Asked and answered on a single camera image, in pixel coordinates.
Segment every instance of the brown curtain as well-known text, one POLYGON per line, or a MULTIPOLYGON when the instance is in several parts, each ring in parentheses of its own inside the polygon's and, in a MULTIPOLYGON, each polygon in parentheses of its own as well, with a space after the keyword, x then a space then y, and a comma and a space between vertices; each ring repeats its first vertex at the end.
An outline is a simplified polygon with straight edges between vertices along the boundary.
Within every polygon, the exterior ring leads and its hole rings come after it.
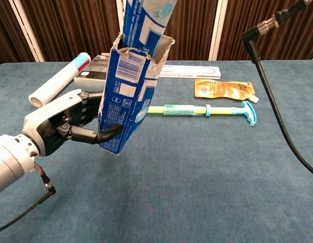
POLYGON ((0 0, 0 64, 35 61, 8 0, 0 0))
POLYGON ((178 0, 165 30, 175 39, 168 60, 208 60, 217 0, 178 0))
MULTIPOLYGON (((239 35, 276 11, 288 8, 297 0, 230 0, 221 36, 218 60, 249 60, 239 35)), ((263 60, 313 58, 313 3, 271 30, 258 41, 263 60)))
POLYGON ((46 61, 109 52, 119 33, 114 0, 21 0, 46 61))

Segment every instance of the table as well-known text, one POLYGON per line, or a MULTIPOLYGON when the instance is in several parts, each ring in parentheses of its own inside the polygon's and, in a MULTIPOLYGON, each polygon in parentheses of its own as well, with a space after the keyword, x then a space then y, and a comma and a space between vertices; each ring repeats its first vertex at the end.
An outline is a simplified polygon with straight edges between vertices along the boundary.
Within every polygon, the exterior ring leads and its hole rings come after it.
MULTIPOLYGON (((244 116, 148 116, 120 156, 68 141, 37 160, 57 194, 1 232, 0 242, 313 242, 313 175, 287 146, 255 66, 167 64, 218 66, 220 80, 253 82, 257 124, 244 116)), ((28 95, 64 65, 0 65, 0 135, 21 132, 35 110, 28 95)), ((286 127, 313 166, 313 60, 263 66, 286 127)), ((194 98, 193 88, 192 79, 160 78, 152 104, 241 105, 194 98)), ((0 226, 45 191, 33 172, 1 192, 0 226)))

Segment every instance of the wire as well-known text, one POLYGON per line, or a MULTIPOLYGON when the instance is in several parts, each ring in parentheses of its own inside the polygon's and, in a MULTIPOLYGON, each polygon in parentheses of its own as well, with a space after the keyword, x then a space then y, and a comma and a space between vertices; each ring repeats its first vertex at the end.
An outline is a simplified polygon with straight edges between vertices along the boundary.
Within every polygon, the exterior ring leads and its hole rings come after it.
POLYGON ((24 217, 26 214, 28 214, 30 211, 32 211, 34 208, 36 208, 39 204, 44 202, 46 199, 48 199, 50 196, 54 195, 56 193, 55 188, 53 184, 51 183, 51 180, 49 177, 46 175, 45 171, 41 166, 38 164, 34 163, 34 168, 38 170, 40 177, 43 180, 43 183, 45 184, 48 192, 41 198, 39 199, 33 206, 31 206, 29 209, 27 209, 25 212, 23 212, 21 215, 19 215, 17 218, 14 220, 10 221, 8 224, 5 224, 4 226, 0 227, 0 232, 3 231, 4 229, 7 229, 9 226, 13 225, 16 223, 18 220, 20 220, 22 217, 24 217))
POLYGON ((293 144, 289 134, 288 134, 288 131, 283 123, 283 120, 282 120, 282 117, 280 115, 280 112, 279 112, 279 109, 278 109, 278 106, 276 104, 276 101, 274 99, 274 96, 272 94, 272 91, 271 91, 271 88, 269 86, 269 83, 267 82, 267 79, 266 79, 266 75, 264 73, 264 70, 263 70, 263 67, 262 67, 262 64, 261 62, 255 62, 255 66, 256 66, 256 69, 258 71, 258 74, 262 80, 262 83, 263 83, 263 86, 265 88, 265 91, 267 93, 267 96, 269 97, 269 100, 270 100, 270 103, 271 103, 271 106, 273 108, 273 111, 274 111, 274 114, 277 118, 277 121, 278 121, 278 124, 280 126, 280 129, 282 131, 282 134, 285 138, 285 140, 287 141, 289 147, 291 148, 292 152, 294 153, 294 155, 298 158, 298 160, 311 172, 313 173, 313 167, 302 157, 301 153, 298 151, 298 149, 296 148, 296 146, 293 144))

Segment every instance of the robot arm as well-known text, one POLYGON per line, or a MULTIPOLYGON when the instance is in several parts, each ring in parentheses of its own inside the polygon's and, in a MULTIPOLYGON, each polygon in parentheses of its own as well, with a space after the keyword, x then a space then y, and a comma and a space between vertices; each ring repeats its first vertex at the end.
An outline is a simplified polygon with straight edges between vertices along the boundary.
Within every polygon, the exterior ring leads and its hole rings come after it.
POLYGON ((34 170, 37 156, 49 156, 65 141, 90 144, 109 141, 122 129, 92 131, 82 126, 98 117, 102 93, 71 91, 28 114, 22 133, 0 136, 0 192, 34 170))

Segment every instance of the paper towel roll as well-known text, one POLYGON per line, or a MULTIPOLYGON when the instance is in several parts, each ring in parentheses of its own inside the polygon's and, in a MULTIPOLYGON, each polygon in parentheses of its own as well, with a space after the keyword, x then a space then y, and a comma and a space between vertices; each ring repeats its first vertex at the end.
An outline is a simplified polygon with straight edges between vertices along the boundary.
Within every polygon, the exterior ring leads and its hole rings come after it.
POLYGON ((58 73, 51 77, 45 84, 28 96, 29 102, 40 108, 54 99, 77 74, 91 62, 88 53, 82 52, 58 73))

